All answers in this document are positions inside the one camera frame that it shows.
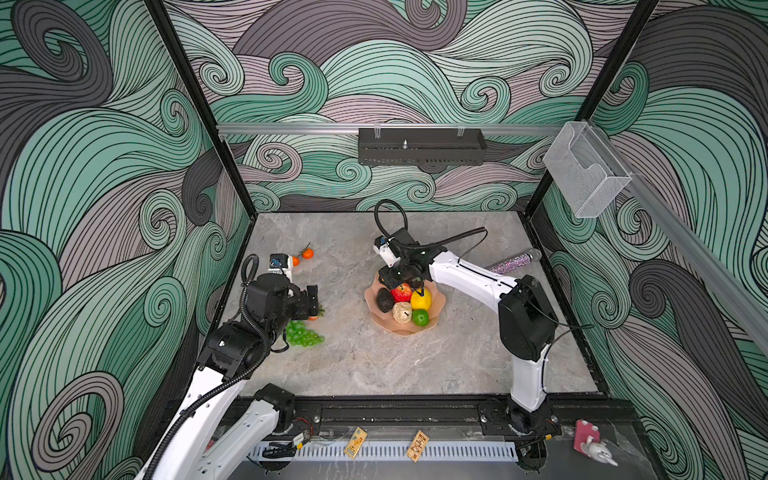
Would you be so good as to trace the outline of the red fake apple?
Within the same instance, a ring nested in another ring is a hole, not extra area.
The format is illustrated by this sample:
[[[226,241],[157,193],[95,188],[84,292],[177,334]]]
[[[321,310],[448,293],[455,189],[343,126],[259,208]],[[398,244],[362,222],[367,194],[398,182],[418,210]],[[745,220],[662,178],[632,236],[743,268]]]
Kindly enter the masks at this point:
[[[408,283],[402,283],[391,290],[392,297],[396,303],[410,302],[413,290]]]

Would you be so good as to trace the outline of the yellow fake lemon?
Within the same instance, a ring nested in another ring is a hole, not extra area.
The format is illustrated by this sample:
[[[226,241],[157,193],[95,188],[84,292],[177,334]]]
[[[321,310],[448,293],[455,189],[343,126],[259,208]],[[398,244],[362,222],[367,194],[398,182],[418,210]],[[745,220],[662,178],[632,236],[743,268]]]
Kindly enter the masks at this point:
[[[413,310],[428,311],[432,305],[432,294],[426,287],[415,289],[412,291],[410,303]]]

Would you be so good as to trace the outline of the dark fake avocado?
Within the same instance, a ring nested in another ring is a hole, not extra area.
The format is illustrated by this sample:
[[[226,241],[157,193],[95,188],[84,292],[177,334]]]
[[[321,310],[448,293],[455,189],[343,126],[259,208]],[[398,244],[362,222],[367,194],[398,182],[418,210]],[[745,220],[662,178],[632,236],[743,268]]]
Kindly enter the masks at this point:
[[[391,291],[382,287],[377,291],[375,303],[382,313],[389,313],[393,310],[396,301]]]

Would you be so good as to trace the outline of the green fake lime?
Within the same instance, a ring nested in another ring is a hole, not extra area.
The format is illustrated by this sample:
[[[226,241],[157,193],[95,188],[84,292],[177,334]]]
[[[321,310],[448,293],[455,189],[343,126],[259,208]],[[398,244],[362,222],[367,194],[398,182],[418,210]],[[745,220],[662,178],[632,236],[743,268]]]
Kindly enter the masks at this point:
[[[411,320],[418,327],[426,327],[430,323],[429,312],[424,309],[415,309],[412,311]]]

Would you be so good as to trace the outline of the orange cherry tomato with stem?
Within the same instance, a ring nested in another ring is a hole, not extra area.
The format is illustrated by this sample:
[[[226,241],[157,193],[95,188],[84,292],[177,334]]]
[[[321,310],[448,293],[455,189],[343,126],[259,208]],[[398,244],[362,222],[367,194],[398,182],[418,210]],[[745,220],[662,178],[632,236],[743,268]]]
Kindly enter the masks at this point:
[[[301,250],[299,256],[303,259],[311,259],[314,256],[314,250],[311,248],[310,243]]]

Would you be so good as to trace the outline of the pink scalloped fruit bowl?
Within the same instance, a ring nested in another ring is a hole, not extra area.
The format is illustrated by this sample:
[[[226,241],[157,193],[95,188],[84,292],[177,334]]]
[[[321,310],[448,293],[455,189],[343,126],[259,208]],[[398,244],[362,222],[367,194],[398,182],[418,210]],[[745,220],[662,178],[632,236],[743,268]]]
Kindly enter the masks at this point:
[[[365,302],[370,312],[370,319],[376,325],[380,326],[384,330],[400,336],[409,336],[421,333],[423,331],[433,329],[438,325],[440,315],[446,305],[447,298],[446,295],[438,289],[435,282],[426,282],[426,287],[432,294],[432,304],[428,309],[429,323],[425,326],[418,326],[413,322],[409,322],[408,324],[398,323],[394,319],[391,312],[382,312],[376,304],[376,296],[379,289],[383,287],[384,285],[379,282],[378,275],[375,274],[371,286],[364,292]]]

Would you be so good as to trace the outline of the red fake strawberry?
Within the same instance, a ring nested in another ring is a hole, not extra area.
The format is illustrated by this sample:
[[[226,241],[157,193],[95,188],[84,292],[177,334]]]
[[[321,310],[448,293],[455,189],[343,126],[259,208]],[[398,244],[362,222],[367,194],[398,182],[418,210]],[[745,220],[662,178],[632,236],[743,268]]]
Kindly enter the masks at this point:
[[[315,320],[318,320],[319,318],[323,317],[324,315],[325,315],[325,310],[324,310],[324,309],[322,309],[322,308],[320,308],[320,309],[318,310],[318,312],[317,312],[315,315],[311,315],[311,316],[308,318],[308,320],[310,320],[310,321],[315,321]]]

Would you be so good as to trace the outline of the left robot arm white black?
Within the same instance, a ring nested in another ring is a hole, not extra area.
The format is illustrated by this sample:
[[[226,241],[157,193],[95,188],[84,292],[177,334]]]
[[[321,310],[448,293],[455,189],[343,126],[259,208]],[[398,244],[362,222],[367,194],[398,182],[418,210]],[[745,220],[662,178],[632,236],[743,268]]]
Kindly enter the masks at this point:
[[[274,253],[260,273],[257,255],[244,260],[239,318],[207,337],[182,403],[138,478],[227,479],[259,442],[291,429],[294,395],[268,384],[220,438],[214,436],[253,373],[277,353],[274,345],[287,337],[288,325],[319,313],[317,286],[301,289],[292,281],[297,263]]]

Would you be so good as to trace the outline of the purple glitter tube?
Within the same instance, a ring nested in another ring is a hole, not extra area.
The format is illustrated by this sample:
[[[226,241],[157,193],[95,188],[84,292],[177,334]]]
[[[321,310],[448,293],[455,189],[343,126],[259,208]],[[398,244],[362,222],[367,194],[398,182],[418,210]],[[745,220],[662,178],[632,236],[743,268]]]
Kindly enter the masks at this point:
[[[525,267],[535,262],[539,262],[542,257],[540,250],[531,248],[525,252],[513,255],[512,257],[500,260],[487,267],[487,270],[499,274],[506,275],[514,270]]]

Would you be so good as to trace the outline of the yellow tag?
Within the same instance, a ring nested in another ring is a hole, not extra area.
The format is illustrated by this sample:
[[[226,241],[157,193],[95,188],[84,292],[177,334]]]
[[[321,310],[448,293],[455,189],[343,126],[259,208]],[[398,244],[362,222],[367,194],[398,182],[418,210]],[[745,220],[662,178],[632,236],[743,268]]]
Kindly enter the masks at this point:
[[[366,441],[367,437],[368,437],[368,433],[364,429],[357,427],[354,430],[352,437],[348,441],[346,447],[344,448],[343,453],[350,460],[354,460],[358,456],[359,452],[361,451],[362,446]]]
[[[418,430],[406,450],[406,456],[413,462],[418,462],[424,454],[428,442],[429,437],[422,430]]]

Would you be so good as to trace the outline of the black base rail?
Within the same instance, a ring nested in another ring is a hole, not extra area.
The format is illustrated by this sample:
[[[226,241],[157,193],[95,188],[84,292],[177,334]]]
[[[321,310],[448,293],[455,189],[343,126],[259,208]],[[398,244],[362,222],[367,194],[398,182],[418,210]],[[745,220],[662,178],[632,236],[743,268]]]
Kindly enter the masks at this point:
[[[503,394],[298,396],[280,409],[275,438],[310,432],[326,438],[345,429],[459,427],[484,436],[555,436],[578,420],[598,426],[638,420],[627,401],[594,393],[550,394],[533,413]]]

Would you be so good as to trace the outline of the black corner frame post right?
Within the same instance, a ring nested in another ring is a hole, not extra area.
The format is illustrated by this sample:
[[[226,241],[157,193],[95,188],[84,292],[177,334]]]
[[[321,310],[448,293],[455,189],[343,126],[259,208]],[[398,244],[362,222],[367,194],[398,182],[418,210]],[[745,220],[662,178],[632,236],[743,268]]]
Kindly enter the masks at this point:
[[[609,52],[595,83],[591,87],[586,99],[582,102],[581,108],[575,117],[576,121],[589,120],[594,115],[600,101],[618,75],[657,5],[658,0],[641,0],[637,2],[624,29]],[[534,217],[552,183],[552,175],[546,170],[523,211],[524,220],[531,220]]]

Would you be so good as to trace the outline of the clear acrylic wall box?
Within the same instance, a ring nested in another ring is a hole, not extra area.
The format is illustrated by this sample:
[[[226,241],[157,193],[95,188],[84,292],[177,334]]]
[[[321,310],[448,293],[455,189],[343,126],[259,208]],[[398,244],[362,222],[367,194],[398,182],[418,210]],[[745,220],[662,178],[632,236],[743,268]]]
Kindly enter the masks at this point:
[[[575,217],[599,217],[630,183],[619,151],[606,133],[588,121],[563,125],[544,165]]]

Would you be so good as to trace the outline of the black corner frame post left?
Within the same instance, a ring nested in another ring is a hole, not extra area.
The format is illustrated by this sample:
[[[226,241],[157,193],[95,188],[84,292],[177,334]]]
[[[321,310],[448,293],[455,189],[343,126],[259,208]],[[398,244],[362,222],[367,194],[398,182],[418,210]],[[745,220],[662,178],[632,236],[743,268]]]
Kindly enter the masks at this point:
[[[250,221],[254,223],[258,214],[255,211],[246,185],[239,173],[229,145],[221,139],[214,114],[203,94],[202,88],[196,79],[191,63],[185,53],[180,37],[173,26],[168,10],[163,1],[145,0],[149,14],[165,45],[165,48],[178,72],[182,83],[191,96],[191,102],[201,119],[204,130],[212,142],[224,170],[233,184],[235,192],[245,208]]]

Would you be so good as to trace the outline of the aluminium right rail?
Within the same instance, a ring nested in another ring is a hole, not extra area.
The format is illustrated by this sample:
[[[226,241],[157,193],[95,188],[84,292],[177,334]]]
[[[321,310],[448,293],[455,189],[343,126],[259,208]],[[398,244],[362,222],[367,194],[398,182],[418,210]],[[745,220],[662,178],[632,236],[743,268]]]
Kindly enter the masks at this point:
[[[731,318],[767,344],[767,176],[727,174],[737,158],[690,135],[681,156],[624,132],[598,137],[631,176],[631,193],[716,295]]]

